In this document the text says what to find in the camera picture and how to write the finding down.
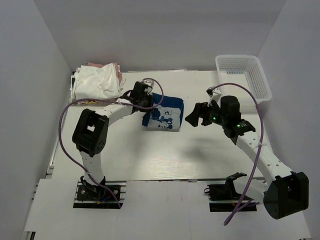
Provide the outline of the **blue printed t shirt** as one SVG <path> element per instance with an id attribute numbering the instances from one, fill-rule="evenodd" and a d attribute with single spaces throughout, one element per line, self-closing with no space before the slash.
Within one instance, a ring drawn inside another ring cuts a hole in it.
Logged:
<path id="1" fill-rule="evenodd" d="M 184 100 L 164 96 L 160 105 L 142 117 L 142 126 L 152 131 L 178 132 L 184 115 Z"/>

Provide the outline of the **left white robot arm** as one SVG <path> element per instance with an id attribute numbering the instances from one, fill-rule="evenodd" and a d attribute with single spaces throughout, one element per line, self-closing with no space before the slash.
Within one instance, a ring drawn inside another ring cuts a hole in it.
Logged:
<path id="1" fill-rule="evenodd" d="M 107 143 L 108 128 L 116 121 L 141 111 L 147 112 L 153 106 L 153 85 L 151 81 L 137 81 L 132 90 L 126 92 L 115 103 L 99 110 L 82 111 L 72 136 L 86 169 L 81 182 L 93 192 L 106 184 L 102 171 L 101 152 Z"/>

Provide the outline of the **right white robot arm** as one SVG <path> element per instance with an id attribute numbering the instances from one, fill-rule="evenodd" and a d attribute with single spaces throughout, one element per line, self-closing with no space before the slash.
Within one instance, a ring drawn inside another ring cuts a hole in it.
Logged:
<path id="1" fill-rule="evenodd" d="M 235 96 L 224 96 L 218 104 L 196 103 L 185 118 L 193 127 L 222 126 L 224 134 L 251 159 L 262 173 L 266 184 L 255 183 L 246 190 L 250 199 L 263 203 L 269 215 L 278 220 L 309 207 L 309 179 L 303 172 L 294 172 L 281 162 L 259 139 L 253 125 L 241 117 L 240 103 Z"/>

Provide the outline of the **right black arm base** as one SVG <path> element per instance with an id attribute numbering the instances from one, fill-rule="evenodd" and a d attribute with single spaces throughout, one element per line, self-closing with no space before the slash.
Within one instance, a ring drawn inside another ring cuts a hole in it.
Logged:
<path id="1" fill-rule="evenodd" d="M 247 174 L 237 172 L 226 178 L 223 183 L 211 183 L 203 190 L 209 198 L 209 210 L 211 213 L 231 213 L 237 205 L 241 194 L 234 186 L 238 178 L 246 177 Z"/>

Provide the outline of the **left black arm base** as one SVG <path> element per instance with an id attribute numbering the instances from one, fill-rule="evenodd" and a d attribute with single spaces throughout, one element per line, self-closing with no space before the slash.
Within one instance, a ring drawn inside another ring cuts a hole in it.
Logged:
<path id="1" fill-rule="evenodd" d="M 125 181 L 107 181 L 105 188 L 93 187 L 84 183 L 83 176 L 77 183 L 73 208 L 74 209 L 120 209 L 126 197 L 127 183 Z"/>

